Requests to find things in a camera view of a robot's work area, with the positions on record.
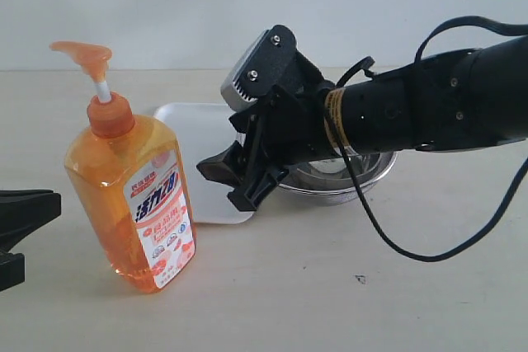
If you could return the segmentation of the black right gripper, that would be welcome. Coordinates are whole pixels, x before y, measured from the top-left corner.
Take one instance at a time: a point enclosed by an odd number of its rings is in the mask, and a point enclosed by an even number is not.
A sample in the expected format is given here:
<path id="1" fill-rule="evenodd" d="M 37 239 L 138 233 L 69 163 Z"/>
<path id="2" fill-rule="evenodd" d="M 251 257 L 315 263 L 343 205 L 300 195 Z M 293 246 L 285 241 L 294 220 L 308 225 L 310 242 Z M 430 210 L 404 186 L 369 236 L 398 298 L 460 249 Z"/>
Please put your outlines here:
<path id="1" fill-rule="evenodd" d="M 243 134 L 223 152 L 199 161 L 208 181 L 231 185 L 228 198 L 239 210 L 255 210 L 301 162 L 335 157 L 325 129 L 323 102 L 333 89 L 307 58 L 295 59 L 264 96 L 229 117 Z"/>

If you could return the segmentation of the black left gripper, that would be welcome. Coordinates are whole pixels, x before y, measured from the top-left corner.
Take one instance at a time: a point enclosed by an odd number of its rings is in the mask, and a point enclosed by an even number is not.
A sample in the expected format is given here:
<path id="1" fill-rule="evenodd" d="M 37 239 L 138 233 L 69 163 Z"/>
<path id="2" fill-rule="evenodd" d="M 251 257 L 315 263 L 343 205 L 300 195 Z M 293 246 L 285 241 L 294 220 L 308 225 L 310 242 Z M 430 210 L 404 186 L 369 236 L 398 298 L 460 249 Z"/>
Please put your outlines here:
<path id="1" fill-rule="evenodd" d="M 61 194 L 53 190 L 1 190 L 0 290 L 26 280 L 26 259 L 10 251 L 22 239 L 61 215 Z"/>

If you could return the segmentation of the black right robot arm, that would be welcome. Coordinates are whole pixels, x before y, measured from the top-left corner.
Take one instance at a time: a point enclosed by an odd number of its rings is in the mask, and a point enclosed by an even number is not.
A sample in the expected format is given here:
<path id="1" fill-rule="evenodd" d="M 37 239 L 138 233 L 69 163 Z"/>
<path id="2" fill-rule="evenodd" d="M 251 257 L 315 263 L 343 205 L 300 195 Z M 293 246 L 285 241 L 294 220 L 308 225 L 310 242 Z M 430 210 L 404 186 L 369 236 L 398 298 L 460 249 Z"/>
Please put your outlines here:
<path id="1" fill-rule="evenodd" d="M 328 81 L 294 40 L 264 38 L 230 73 L 224 99 L 245 140 L 201 160 L 243 212 L 303 162 L 414 149 L 463 152 L 527 136 L 527 40 L 438 54 L 347 87 Z"/>

